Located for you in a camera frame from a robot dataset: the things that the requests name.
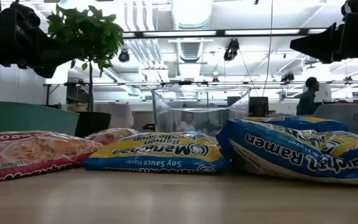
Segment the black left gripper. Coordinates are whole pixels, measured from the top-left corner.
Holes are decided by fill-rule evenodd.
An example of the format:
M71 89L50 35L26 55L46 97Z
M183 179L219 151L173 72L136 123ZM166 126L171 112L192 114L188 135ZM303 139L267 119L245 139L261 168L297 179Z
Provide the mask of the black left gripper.
M41 37L40 18L18 1L3 9L0 2L0 64L30 67L43 78L52 78L58 66L78 58L79 46Z

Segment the potted green plant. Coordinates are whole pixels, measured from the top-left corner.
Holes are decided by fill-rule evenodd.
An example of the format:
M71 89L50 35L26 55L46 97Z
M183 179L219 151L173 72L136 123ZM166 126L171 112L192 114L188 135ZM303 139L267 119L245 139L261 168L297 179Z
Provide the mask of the potted green plant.
M102 10L92 5L83 11L76 8L64 9L56 5L55 11L47 20L50 37L78 51L76 57L71 60L71 66L75 66L79 60L83 62L82 70L89 73L89 82L86 84L88 107L87 111L82 111L79 115L75 136L84 138L107 129L111 115L94 111L93 65L97 65L102 73L105 68L111 66L110 60L124 45L124 30L115 23L116 15L105 16Z

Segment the white cabinet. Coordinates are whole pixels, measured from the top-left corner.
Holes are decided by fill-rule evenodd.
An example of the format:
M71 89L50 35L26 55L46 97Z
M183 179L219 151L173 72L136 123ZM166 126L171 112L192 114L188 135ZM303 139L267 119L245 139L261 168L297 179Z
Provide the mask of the white cabinet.
M332 91L330 84L320 84L319 90L315 92L315 103L324 103L332 101Z

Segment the teal plastic bin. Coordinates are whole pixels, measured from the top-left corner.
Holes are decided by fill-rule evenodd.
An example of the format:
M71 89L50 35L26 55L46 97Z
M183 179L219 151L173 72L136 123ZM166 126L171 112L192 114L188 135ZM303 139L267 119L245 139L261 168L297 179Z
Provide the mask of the teal plastic bin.
M79 114L27 103L0 101L0 132L53 131L74 135Z

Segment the white covered furniture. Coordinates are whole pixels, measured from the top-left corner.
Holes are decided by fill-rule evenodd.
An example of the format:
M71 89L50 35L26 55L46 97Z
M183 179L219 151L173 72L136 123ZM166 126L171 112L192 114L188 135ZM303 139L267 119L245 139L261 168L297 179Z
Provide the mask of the white covered furniture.
M110 128L131 128L134 124L131 107L128 103L109 104L111 121Z

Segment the black beam with light strips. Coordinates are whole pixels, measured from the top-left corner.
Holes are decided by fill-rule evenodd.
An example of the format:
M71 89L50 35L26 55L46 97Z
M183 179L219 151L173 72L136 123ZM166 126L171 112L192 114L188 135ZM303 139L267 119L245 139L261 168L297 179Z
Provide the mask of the black beam with light strips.
M232 30L155 30L129 31L123 33L124 39L176 39L205 37L292 37L318 34L326 28L304 27L293 29L232 29Z

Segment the clear plastic bin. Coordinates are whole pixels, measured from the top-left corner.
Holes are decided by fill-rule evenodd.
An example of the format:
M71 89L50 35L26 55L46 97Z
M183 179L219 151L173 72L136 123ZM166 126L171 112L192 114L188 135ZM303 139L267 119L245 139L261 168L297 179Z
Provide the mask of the clear plastic bin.
M229 96L240 96L241 99L227 106ZM250 88L180 85L154 89L152 98L157 132L178 132L183 113L191 112L196 131L215 136L227 120L249 115Z

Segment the black background frame rail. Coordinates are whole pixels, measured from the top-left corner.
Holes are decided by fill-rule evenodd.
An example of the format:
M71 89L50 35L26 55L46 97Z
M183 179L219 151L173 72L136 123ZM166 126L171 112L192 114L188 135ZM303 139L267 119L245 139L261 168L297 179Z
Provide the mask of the black background frame rail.
M43 86L87 86L89 83L59 83L59 84L43 84ZM93 86L166 86L166 85L204 85L204 86L218 86L218 85L251 85L251 86L267 86L267 85L303 85L304 82L191 82L191 81L179 81L179 82L114 82L114 83L94 83ZM335 84L335 85L352 85L358 84L358 80L353 81L320 81L320 84Z

